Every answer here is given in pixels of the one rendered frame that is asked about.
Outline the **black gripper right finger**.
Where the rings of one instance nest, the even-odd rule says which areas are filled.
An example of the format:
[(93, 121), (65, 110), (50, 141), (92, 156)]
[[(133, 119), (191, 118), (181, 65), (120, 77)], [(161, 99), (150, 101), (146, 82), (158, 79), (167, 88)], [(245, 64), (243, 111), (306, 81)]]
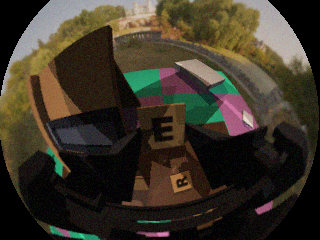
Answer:
[(212, 191), (225, 185), (223, 180), (236, 167), (248, 145), (263, 139), (267, 136), (267, 131), (267, 125), (263, 125), (253, 131), (232, 136), (184, 121), (185, 135), (204, 169)]

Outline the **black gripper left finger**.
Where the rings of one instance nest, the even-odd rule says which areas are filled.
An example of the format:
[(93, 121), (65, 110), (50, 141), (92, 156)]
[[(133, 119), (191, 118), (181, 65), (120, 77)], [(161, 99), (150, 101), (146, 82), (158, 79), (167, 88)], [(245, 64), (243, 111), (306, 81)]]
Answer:
[(141, 140), (143, 133), (139, 127), (103, 152), (61, 151), (59, 157), (71, 171), (73, 169), (88, 176), (99, 177), (117, 196), (123, 197), (123, 201), (131, 203)]

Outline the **beige flat rectangular box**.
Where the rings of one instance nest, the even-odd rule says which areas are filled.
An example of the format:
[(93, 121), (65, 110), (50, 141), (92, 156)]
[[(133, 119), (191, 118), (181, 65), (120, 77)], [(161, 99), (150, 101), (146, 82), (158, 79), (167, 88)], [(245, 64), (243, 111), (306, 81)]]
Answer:
[(175, 68), (177, 71), (184, 73), (193, 83), (196, 83), (197, 87), (200, 87), (205, 92), (216, 87), (216, 85), (223, 84), (223, 81), (227, 80), (215, 69), (207, 67), (197, 59), (177, 61)]

